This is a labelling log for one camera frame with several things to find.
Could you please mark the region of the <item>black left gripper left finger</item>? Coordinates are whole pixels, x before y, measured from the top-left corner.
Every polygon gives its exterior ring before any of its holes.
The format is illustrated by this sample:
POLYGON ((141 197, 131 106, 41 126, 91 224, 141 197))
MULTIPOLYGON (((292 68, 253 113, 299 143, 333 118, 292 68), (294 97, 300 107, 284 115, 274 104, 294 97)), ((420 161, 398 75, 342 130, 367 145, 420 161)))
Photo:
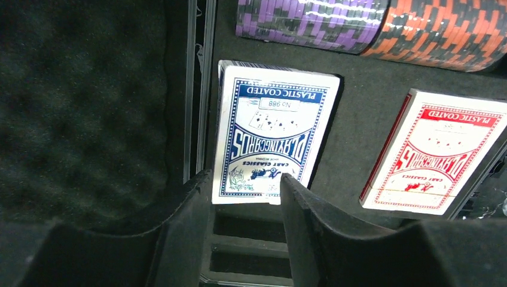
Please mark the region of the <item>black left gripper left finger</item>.
POLYGON ((198 286, 212 172, 101 231, 16 225, 17 286, 198 286))

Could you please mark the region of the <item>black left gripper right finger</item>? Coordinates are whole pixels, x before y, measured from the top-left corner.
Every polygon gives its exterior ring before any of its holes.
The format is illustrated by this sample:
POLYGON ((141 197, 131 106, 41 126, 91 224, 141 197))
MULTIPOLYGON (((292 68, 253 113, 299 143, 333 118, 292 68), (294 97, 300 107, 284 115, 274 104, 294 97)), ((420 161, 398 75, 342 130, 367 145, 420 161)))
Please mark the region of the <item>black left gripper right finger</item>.
POLYGON ((504 219, 391 230, 333 206, 287 173, 280 196, 295 286, 506 285, 504 219))

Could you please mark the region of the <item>blue playing card box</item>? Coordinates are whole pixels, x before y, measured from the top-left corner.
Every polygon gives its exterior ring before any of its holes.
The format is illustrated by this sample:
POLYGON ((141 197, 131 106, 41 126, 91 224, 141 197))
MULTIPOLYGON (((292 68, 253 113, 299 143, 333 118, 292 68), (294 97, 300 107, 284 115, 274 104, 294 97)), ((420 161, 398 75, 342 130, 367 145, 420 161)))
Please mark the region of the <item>blue playing card box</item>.
POLYGON ((213 204, 280 203, 280 180, 311 181, 342 80, 236 60, 218 63, 213 204))

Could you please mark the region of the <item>red playing card box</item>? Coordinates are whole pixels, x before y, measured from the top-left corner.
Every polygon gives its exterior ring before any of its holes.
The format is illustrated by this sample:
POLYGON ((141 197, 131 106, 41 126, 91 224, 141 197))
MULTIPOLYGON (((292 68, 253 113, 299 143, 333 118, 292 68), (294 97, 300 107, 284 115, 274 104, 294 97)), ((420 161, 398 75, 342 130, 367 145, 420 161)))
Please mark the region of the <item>red playing card box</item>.
POLYGON ((443 215, 506 128, 506 101, 409 90, 359 201, 443 215))

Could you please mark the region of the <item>black poker set case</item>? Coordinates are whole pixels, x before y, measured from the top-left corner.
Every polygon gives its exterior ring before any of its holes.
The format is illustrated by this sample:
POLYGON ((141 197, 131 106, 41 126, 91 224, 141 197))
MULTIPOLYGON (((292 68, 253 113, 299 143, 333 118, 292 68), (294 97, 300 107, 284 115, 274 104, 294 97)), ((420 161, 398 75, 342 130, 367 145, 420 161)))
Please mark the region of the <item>black poker set case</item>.
MULTIPOLYGON (((506 128, 441 215, 366 209, 359 198, 410 89, 506 101, 506 81, 236 35, 239 1, 206 7, 204 121, 191 142, 195 1, 1 2, 1 285, 17 286, 16 225, 101 231, 212 172, 218 63, 338 75, 342 86, 306 187, 399 230, 456 219, 506 153, 506 128)), ((238 285, 294 285, 279 204, 213 204, 207 270, 238 285)))

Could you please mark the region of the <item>purple black poker chip stack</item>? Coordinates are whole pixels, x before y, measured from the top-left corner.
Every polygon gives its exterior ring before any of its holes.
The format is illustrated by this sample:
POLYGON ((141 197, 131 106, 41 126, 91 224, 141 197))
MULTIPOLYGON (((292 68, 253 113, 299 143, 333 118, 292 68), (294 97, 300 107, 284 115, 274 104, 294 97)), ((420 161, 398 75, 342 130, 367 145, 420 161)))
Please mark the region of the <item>purple black poker chip stack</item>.
POLYGON ((236 35, 360 54, 377 35, 389 4, 378 0, 239 1, 236 35))

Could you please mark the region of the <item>orange black poker chip stack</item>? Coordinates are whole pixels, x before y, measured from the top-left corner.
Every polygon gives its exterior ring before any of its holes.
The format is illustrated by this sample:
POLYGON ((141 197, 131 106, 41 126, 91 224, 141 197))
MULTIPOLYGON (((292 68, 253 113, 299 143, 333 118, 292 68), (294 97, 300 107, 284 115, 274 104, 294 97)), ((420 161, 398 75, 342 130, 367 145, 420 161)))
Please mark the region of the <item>orange black poker chip stack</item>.
POLYGON ((361 55, 462 72, 487 69, 506 55, 506 1, 391 1, 361 55))

